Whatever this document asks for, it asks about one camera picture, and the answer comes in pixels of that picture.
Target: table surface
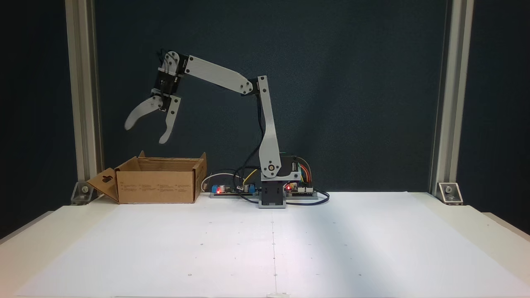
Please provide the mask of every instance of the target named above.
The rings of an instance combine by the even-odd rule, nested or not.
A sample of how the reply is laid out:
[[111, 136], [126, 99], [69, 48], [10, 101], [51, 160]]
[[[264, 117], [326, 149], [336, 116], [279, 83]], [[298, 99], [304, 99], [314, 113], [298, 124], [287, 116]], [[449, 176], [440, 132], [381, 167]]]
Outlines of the table surface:
[[[446, 206], [425, 193], [422, 204], [498, 264], [530, 285], [530, 242], [471, 206]], [[112, 212], [100, 198], [86, 206], [64, 206], [0, 245], [0, 296], [15, 292]]]

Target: black cable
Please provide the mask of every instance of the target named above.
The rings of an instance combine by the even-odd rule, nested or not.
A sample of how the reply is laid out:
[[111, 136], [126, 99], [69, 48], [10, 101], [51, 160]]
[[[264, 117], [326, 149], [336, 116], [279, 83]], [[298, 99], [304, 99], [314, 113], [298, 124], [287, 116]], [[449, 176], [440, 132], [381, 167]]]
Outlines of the black cable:
[[328, 194], [327, 192], [318, 190], [316, 188], [314, 188], [314, 190], [316, 192], [320, 192], [321, 194], [325, 195], [326, 198], [323, 199], [323, 200], [320, 200], [320, 201], [312, 202], [312, 203], [291, 203], [291, 202], [286, 202], [286, 204], [287, 205], [296, 205], [296, 206], [315, 206], [315, 205], [324, 204], [324, 203], [326, 203], [327, 201], [330, 200], [330, 194]]
[[260, 125], [261, 139], [263, 139], [264, 130], [263, 130], [263, 124], [261, 123], [261, 101], [257, 94], [256, 94], [256, 102], [258, 104], [258, 123]]
[[249, 200], [247, 197], [243, 196], [241, 194], [241, 191], [237, 188], [237, 185], [235, 185], [235, 176], [236, 175], [239, 175], [240, 178], [240, 183], [243, 183], [243, 176], [245, 176], [245, 169], [247, 169], [247, 164], [248, 162], [250, 161], [250, 159], [252, 157], [254, 157], [254, 155], [256, 154], [256, 152], [258, 152], [258, 150], [260, 149], [260, 146], [261, 146], [261, 142], [263, 141], [263, 136], [264, 136], [264, 130], [263, 130], [263, 125], [261, 123], [261, 113], [262, 113], [262, 106], [261, 106], [261, 101], [260, 101], [260, 98], [256, 95], [256, 104], [257, 104], [257, 107], [258, 107], [258, 124], [259, 124], [259, 127], [260, 127], [260, 132], [261, 132], [261, 139], [259, 141], [259, 143], [257, 144], [257, 146], [254, 148], [254, 150], [252, 150], [252, 152], [249, 154], [249, 156], [247, 156], [245, 162], [243, 163], [243, 165], [239, 168], [237, 168], [237, 170], [234, 171], [234, 175], [232, 177], [232, 182], [234, 183], [234, 187], [235, 187], [235, 191], [236, 193], [242, 197], [243, 199], [247, 200], [247, 201], [250, 201], [250, 202], [253, 202], [253, 203], [257, 203], [257, 202], [254, 202], [252, 200]]

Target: metal frame post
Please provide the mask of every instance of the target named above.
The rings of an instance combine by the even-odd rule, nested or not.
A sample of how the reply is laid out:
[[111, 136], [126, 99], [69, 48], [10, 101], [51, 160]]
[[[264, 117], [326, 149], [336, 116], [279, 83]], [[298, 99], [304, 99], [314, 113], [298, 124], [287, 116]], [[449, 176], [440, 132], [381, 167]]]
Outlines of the metal frame post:
[[103, 169], [98, 68], [92, 0], [65, 0], [77, 179]]
[[474, 0], [453, 0], [446, 57], [443, 96], [437, 112], [430, 192], [440, 197], [439, 183], [456, 184], [458, 151], [464, 108], [467, 61], [471, 40]]

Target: cardboard box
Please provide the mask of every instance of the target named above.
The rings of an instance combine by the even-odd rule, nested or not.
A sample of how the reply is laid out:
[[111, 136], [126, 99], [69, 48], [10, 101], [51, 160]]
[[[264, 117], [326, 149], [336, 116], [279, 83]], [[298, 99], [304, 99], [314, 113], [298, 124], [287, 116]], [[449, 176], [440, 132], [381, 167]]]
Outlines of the cardboard box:
[[145, 157], [142, 151], [87, 182], [118, 204], [194, 203], [206, 174], [206, 153], [182, 159]]

